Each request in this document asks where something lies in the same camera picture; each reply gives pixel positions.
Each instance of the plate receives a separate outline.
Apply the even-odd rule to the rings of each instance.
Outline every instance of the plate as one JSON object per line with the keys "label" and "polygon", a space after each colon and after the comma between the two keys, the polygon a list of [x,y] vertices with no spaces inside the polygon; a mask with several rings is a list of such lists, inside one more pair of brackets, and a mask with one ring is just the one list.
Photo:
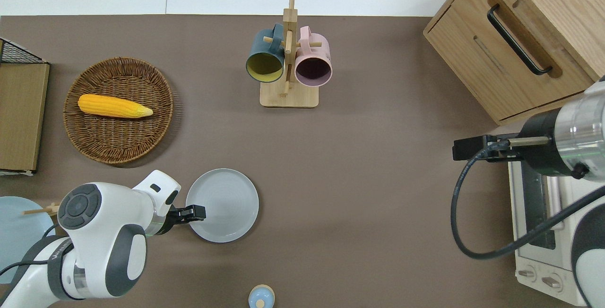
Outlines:
{"label": "plate", "polygon": [[[22,214],[25,210],[41,208],[27,198],[0,197],[0,270],[21,261],[30,247],[52,226],[52,219],[46,213]],[[54,235],[54,229],[48,235]],[[15,272],[17,267],[0,276],[0,284],[10,283]]]}
{"label": "plate", "polygon": [[227,243],[250,230],[259,215],[259,194],[246,175],[231,169],[208,171],[193,183],[185,205],[202,205],[206,219],[191,222],[203,239]]}

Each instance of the black wire basket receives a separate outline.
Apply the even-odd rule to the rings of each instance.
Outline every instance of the black wire basket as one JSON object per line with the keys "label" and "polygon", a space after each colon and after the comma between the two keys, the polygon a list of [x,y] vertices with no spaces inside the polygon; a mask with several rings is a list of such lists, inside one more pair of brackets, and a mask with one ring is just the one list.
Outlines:
{"label": "black wire basket", "polygon": [[47,63],[15,43],[0,37],[0,63]]}

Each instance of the small blue object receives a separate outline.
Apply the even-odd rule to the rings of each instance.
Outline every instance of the small blue object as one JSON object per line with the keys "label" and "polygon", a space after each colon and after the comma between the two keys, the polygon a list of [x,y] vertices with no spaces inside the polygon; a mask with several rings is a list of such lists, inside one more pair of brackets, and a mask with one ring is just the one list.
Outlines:
{"label": "small blue object", "polygon": [[260,284],[250,291],[248,304],[250,308],[272,308],[275,304],[275,293],[271,287]]}

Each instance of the blue mug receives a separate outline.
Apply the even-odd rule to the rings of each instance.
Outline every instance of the blue mug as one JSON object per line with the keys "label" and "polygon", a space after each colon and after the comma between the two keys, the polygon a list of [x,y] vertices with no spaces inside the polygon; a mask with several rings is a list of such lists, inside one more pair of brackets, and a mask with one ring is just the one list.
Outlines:
{"label": "blue mug", "polygon": [[[264,37],[271,37],[272,43],[266,43]],[[284,48],[281,41],[284,39],[284,26],[275,24],[273,30],[264,29],[258,32],[246,60],[246,71],[260,82],[274,82],[284,73]]]}

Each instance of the wooden base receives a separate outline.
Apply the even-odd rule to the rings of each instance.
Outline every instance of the wooden base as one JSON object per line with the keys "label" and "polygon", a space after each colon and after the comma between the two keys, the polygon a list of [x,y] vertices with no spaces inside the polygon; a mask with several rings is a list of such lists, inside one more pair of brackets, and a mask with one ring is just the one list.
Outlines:
{"label": "wooden base", "polygon": [[320,103],[320,89],[309,87],[298,81],[289,83],[288,94],[285,94],[286,73],[276,82],[261,84],[261,105],[265,107],[298,107],[313,108]]}

